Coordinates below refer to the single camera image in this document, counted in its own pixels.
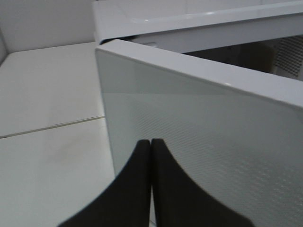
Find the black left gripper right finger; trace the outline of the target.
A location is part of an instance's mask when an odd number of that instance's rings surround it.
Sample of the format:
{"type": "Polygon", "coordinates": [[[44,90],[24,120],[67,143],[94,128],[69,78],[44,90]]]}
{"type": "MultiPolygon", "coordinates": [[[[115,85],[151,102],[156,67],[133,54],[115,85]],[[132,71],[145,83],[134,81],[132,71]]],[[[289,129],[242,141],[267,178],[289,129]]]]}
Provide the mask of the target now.
{"type": "Polygon", "coordinates": [[[177,163],[164,140],[153,139],[152,191],[159,227],[250,227],[252,222],[200,188],[177,163]]]}

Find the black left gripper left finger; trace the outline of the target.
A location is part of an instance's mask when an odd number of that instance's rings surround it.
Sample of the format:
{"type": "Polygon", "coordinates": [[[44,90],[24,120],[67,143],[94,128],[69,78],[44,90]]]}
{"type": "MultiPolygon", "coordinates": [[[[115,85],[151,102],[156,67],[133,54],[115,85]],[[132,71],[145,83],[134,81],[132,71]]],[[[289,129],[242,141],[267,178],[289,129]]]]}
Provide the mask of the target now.
{"type": "Polygon", "coordinates": [[[112,183],[62,227],[147,227],[151,202],[151,144],[140,140],[112,183]]]}

